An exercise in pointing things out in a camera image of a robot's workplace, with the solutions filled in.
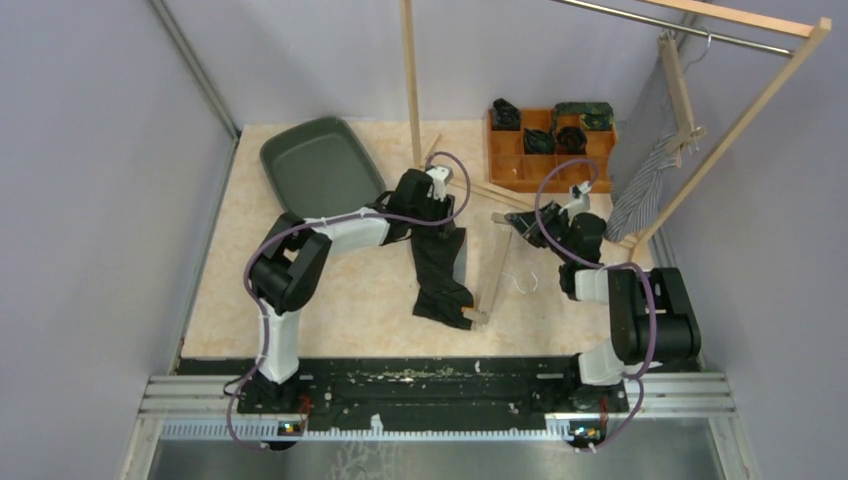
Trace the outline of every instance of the gray garment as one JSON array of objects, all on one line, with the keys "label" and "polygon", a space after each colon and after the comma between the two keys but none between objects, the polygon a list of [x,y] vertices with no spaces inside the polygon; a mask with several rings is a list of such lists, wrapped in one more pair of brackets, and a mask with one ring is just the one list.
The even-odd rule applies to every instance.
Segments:
[{"label": "gray garment", "polygon": [[620,242],[649,227],[659,214],[664,171],[677,155],[665,151],[677,135],[677,122],[661,62],[648,78],[627,128],[613,149],[607,167],[612,183],[612,214],[604,237]]}]

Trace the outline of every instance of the clothing rack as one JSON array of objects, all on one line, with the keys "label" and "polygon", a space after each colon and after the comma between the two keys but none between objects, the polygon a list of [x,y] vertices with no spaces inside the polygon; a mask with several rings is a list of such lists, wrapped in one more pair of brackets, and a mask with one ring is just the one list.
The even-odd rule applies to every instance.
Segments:
[{"label": "clothing rack", "polygon": [[[421,150],[421,129],[420,119],[418,117],[418,88],[417,77],[415,71],[415,44],[413,41],[413,25],[412,25],[412,0],[399,0],[401,6],[401,27],[403,33],[403,52],[406,65],[406,90],[407,100],[409,103],[409,127],[412,135],[412,156],[416,166],[422,167],[423,153]],[[698,2],[695,0],[634,0],[640,3],[671,8],[683,12],[688,12],[695,15],[703,15],[705,17],[716,18],[728,22],[738,23],[760,30],[769,30],[772,32],[781,33],[788,36],[798,37],[802,39],[802,43],[795,50],[789,50],[783,47],[762,44],[751,40],[737,38],[731,35],[721,33],[713,33],[706,30],[700,30],[688,25],[680,25],[677,23],[667,22],[657,18],[632,13],[616,8],[606,7],[591,2],[582,0],[551,0],[563,5],[570,5],[605,15],[612,15],[625,20],[635,21],[643,24],[662,27],[669,30],[684,32],[690,35],[701,37],[711,37],[712,40],[730,45],[736,45],[743,48],[765,52],[773,55],[779,55],[788,58],[786,64],[778,70],[771,81],[763,88],[763,90],[754,98],[754,100],[742,111],[736,118],[736,121],[724,132],[722,137],[716,142],[715,146],[710,150],[704,161],[695,170],[691,177],[686,181],[680,191],[666,205],[654,223],[645,230],[637,232],[635,235],[628,235],[619,245],[630,250],[630,259],[635,256],[637,249],[645,246],[648,240],[659,230],[663,223],[671,216],[672,213],[683,203],[683,200],[695,189],[701,179],[710,171],[719,158],[730,148],[730,145],[736,140],[742,132],[751,124],[751,122],[760,113],[763,107],[774,97],[784,83],[798,70],[801,64],[815,51],[821,44],[822,40],[830,33],[832,29],[832,21],[829,18],[822,17],[815,25],[805,25],[789,20],[759,15],[756,13],[745,12],[733,8],[722,7],[709,3]],[[501,201],[508,205],[520,208],[527,208],[529,204],[520,194],[511,190],[498,187],[489,182],[472,181],[471,190],[475,194],[483,195],[494,200]]]}]

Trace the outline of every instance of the green tray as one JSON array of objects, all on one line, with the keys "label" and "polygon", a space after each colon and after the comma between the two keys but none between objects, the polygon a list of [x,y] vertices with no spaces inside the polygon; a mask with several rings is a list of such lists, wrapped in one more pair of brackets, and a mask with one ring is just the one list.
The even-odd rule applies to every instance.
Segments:
[{"label": "green tray", "polygon": [[386,189],[365,148],[338,117],[322,117],[273,137],[259,152],[283,209],[299,217],[357,210]]}]

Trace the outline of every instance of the gray floor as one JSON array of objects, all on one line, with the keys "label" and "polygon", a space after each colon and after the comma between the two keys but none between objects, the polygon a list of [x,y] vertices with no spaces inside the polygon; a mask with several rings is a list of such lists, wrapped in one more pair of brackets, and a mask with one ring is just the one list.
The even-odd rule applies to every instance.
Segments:
[{"label": "gray floor", "polygon": [[232,442],[160,442],[150,480],[720,479],[705,420],[641,420],[598,454],[564,443],[301,443],[256,453]]}]

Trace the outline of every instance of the wooden rack frame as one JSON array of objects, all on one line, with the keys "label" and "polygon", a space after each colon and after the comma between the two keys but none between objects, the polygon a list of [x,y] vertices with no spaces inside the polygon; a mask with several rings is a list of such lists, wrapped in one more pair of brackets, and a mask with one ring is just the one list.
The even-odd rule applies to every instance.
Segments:
[{"label": "wooden rack frame", "polygon": [[[407,99],[409,103],[409,128],[412,135],[412,156],[415,165],[422,166],[425,156],[421,150],[421,128],[420,118],[418,115],[418,80],[415,70],[415,43],[414,33],[412,28],[412,0],[399,0],[401,5],[401,26],[403,32],[403,53],[406,64],[406,87]],[[774,97],[784,83],[798,70],[801,64],[815,51],[821,44],[822,40],[830,33],[832,29],[832,21],[829,18],[822,17],[815,25],[805,25],[801,23],[781,20],[755,13],[735,10],[728,7],[702,3],[695,0],[636,0],[642,3],[649,3],[666,8],[672,8],[684,12],[693,13],[696,15],[704,15],[719,20],[747,25],[750,27],[769,30],[782,33],[803,39],[800,47],[790,52],[789,61],[775,74],[772,80],[763,88],[759,95],[742,111],[736,118],[736,121],[724,132],[722,137],[706,155],[704,161],[695,170],[691,177],[686,181],[674,198],[660,212],[654,223],[645,230],[638,232],[636,235],[629,235],[625,240],[619,243],[623,247],[630,250],[630,259],[632,260],[635,252],[640,247],[647,244],[648,240],[659,230],[672,213],[683,203],[683,200],[692,193],[695,186],[704,178],[707,172],[715,165],[719,158],[730,148],[730,145],[736,140],[742,132],[751,124],[751,122],[760,113],[763,107]],[[608,9],[608,12],[614,14],[613,9]],[[721,37],[727,39],[730,37],[713,34],[714,39],[721,40]],[[454,179],[457,185],[462,185],[459,179]],[[507,205],[531,210],[533,208],[521,195],[498,187],[489,182],[481,182],[472,179],[471,191],[474,194],[482,195]]]}]

